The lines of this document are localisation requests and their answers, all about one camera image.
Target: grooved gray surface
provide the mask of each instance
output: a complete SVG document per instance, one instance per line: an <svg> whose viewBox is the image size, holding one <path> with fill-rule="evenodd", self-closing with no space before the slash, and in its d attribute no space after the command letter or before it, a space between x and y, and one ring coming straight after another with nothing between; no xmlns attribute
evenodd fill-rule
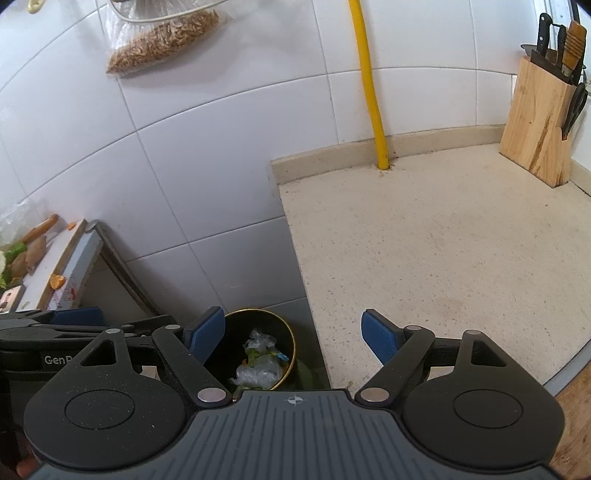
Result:
<svg viewBox="0 0 591 480"><path fill-rule="evenodd" d="M299 397L297 404L288 400ZM386 411L353 405L343 391L245 392L236 404L198 414L166 453L119 472L40 468L31 480L550 480L543 467L478 475L416 449Z"/></svg>

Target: sweet potato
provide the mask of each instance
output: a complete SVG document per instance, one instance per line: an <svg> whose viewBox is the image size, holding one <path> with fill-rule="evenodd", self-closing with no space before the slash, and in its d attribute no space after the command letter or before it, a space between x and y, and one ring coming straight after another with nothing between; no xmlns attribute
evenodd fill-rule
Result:
<svg viewBox="0 0 591 480"><path fill-rule="evenodd" d="M37 264L45 257L47 253L47 238L41 235L37 240L31 243L27 249L27 271L29 275L33 273Z"/></svg>

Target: wooden surface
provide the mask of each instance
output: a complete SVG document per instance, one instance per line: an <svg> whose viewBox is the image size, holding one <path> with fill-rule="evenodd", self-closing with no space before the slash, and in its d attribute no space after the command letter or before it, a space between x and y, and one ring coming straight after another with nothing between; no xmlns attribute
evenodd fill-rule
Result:
<svg viewBox="0 0 591 480"><path fill-rule="evenodd" d="M569 180L571 137L562 124L575 87L524 57L499 152L551 187Z"/></svg>
<svg viewBox="0 0 591 480"><path fill-rule="evenodd" d="M565 426L550 465L567 480L591 476L591 364L556 397Z"/></svg>
<svg viewBox="0 0 591 480"><path fill-rule="evenodd" d="M47 254L32 275L26 275L22 283L25 293L17 311L45 309L53 290L49 286L52 274L61 274L74 251L78 240L84 233L86 221L80 220L72 230L64 230L47 246Z"/></svg>

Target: white tile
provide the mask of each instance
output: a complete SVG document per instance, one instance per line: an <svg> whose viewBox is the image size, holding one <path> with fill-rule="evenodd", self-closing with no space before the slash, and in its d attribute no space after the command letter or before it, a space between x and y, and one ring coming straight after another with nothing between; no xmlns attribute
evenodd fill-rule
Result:
<svg viewBox="0 0 591 480"><path fill-rule="evenodd" d="M134 130L116 79L105 74L105 61L93 13L0 92L0 136L27 193Z"/></svg>
<svg viewBox="0 0 591 480"><path fill-rule="evenodd" d="M103 220L124 260L184 243L136 134L91 155L31 195L65 220Z"/></svg>
<svg viewBox="0 0 591 480"><path fill-rule="evenodd" d="M311 0L224 8L233 8L233 20L209 38L122 80L138 128L234 93L326 73Z"/></svg>
<svg viewBox="0 0 591 480"><path fill-rule="evenodd" d="M0 142L0 171L2 172L2 188L0 189L0 212L5 208L20 202L26 197L17 176L14 174L12 164Z"/></svg>
<svg viewBox="0 0 591 480"><path fill-rule="evenodd" d="M183 325L222 306L188 245L134 260L129 268L162 311Z"/></svg>
<svg viewBox="0 0 591 480"><path fill-rule="evenodd" d="M339 142L374 136L359 72L329 75ZM396 135L476 124L476 72L458 69L374 70L384 132Z"/></svg>
<svg viewBox="0 0 591 480"><path fill-rule="evenodd" d="M470 0L479 70L517 73L525 54L521 44L535 44L538 17L531 0Z"/></svg>
<svg viewBox="0 0 591 480"><path fill-rule="evenodd" d="M283 215L269 162L337 143L325 76L224 98L139 134L189 241Z"/></svg>
<svg viewBox="0 0 591 480"><path fill-rule="evenodd" d="M35 15L15 0L0 15L0 89L62 32L96 9L95 0L48 1Z"/></svg>
<svg viewBox="0 0 591 480"><path fill-rule="evenodd" d="M229 311L306 296L285 217L191 244Z"/></svg>
<svg viewBox="0 0 591 480"><path fill-rule="evenodd" d="M349 4L314 0L329 73L357 70ZM476 67L469 0L365 0L374 68Z"/></svg>
<svg viewBox="0 0 591 480"><path fill-rule="evenodd" d="M477 72L478 125L501 125L507 122L511 107L511 75L497 72Z"/></svg>

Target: kitchen countertop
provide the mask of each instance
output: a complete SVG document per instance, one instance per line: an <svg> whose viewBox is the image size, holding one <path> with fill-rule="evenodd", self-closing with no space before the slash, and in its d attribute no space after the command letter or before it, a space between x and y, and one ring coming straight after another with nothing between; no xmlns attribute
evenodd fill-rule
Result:
<svg viewBox="0 0 591 480"><path fill-rule="evenodd" d="M591 198L497 149L280 185L333 388L381 366L361 338L367 308L442 337L482 330L542 383L591 338Z"/></svg>

